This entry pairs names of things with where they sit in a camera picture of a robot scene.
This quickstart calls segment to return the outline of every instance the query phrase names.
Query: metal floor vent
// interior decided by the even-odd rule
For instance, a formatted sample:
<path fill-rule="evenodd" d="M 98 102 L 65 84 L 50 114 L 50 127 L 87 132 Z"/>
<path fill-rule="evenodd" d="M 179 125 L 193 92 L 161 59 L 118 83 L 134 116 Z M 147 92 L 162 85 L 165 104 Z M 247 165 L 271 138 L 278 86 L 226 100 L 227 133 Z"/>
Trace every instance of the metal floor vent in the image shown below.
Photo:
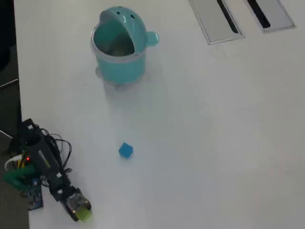
<path fill-rule="evenodd" d="M 224 0 L 189 0 L 209 44 L 244 37 Z"/>
<path fill-rule="evenodd" d="M 252 9 L 263 32 L 294 28 L 295 24 L 279 0 L 245 0 Z"/>

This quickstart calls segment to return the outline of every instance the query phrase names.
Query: blue cube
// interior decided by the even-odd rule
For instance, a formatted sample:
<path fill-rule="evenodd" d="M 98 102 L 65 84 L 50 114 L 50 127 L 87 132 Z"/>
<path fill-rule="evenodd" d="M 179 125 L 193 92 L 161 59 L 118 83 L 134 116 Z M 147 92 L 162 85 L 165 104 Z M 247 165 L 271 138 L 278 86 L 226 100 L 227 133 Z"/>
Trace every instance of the blue cube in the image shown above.
<path fill-rule="evenodd" d="M 119 153 L 122 157 L 129 158 L 133 153 L 133 147 L 124 142 L 119 149 Z"/>

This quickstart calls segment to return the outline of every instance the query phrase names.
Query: cup handle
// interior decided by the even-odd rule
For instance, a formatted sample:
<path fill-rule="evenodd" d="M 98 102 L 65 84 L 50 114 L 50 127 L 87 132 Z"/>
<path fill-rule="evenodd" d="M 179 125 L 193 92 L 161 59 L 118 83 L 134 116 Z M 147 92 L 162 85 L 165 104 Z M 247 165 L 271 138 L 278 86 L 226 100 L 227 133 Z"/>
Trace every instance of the cup handle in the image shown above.
<path fill-rule="evenodd" d="M 157 43 L 159 43 L 159 36 L 157 33 L 150 31 L 146 33 L 146 36 L 148 46 L 155 46 Z"/>

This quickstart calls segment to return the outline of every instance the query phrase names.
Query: white tabletop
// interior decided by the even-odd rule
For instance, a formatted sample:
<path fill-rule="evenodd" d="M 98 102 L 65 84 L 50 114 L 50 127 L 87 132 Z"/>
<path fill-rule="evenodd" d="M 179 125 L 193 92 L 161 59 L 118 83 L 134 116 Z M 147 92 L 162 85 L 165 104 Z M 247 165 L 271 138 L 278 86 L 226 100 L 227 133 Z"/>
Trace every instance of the white tabletop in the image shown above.
<path fill-rule="evenodd" d="M 31 229 L 304 227 L 305 2 L 282 0 L 297 28 L 270 34 L 228 3 L 246 38 L 209 46 L 188 0 L 15 0 L 22 117 L 71 142 L 69 177 L 92 203 L 76 223 L 44 189 Z M 120 91 L 89 45 L 113 5 L 160 35 Z"/>

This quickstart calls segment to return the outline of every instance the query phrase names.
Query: robotic arm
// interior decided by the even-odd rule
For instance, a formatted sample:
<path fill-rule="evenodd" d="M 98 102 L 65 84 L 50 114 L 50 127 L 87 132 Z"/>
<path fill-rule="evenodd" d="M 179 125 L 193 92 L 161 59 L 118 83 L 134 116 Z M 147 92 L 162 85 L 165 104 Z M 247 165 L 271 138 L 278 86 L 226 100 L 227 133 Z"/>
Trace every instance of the robotic arm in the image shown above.
<path fill-rule="evenodd" d="M 57 141 L 64 140 L 55 139 L 45 132 L 46 134 L 31 119 L 22 122 L 17 136 L 19 147 L 25 152 L 21 163 L 30 157 L 36 173 L 46 177 L 50 193 L 55 200 L 64 205 L 74 221 L 85 221 L 91 215 L 91 204 L 79 188 L 71 185 L 67 170 L 64 169 L 71 152 L 63 164 Z"/>

